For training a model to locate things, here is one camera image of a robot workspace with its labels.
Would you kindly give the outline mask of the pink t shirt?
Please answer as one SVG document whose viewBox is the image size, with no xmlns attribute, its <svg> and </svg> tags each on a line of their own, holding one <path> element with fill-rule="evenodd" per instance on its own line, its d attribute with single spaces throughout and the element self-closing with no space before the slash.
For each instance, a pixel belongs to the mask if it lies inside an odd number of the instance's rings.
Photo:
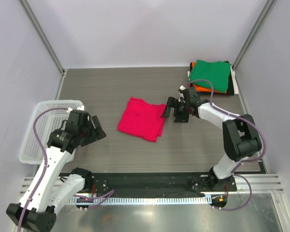
<svg viewBox="0 0 290 232">
<path fill-rule="evenodd" d="M 148 142 L 156 142 L 163 133 L 165 119 L 161 115 L 165 107 L 165 104 L 149 104 L 143 99 L 131 97 L 117 130 Z"/>
</svg>

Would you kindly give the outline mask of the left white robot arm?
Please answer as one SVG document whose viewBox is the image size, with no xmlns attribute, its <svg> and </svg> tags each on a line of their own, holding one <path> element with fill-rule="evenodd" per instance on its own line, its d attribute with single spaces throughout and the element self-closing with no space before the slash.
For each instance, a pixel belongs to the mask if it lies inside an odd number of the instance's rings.
<svg viewBox="0 0 290 232">
<path fill-rule="evenodd" d="M 86 146 L 106 137 L 97 116 L 72 110 L 65 127 L 50 133 L 47 147 L 42 149 L 43 161 L 19 203 L 8 205 L 6 214 L 17 230 L 49 232 L 66 202 L 76 193 L 90 192 L 93 188 L 91 171 L 74 168 L 65 182 L 53 187 L 63 166 L 79 146 Z"/>
</svg>

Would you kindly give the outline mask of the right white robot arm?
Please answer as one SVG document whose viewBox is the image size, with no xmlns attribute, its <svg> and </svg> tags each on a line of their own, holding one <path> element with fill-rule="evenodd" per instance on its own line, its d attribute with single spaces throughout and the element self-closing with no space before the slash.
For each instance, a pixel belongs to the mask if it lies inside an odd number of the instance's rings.
<svg viewBox="0 0 290 232">
<path fill-rule="evenodd" d="M 174 122 L 187 123 L 189 116 L 206 120 L 222 130 L 224 154 L 208 172 L 207 186 L 219 191 L 231 180 L 234 171 L 262 149 L 253 117 L 235 115 L 199 97 L 185 100 L 169 97 L 161 118 L 168 118 L 174 109 Z"/>
</svg>

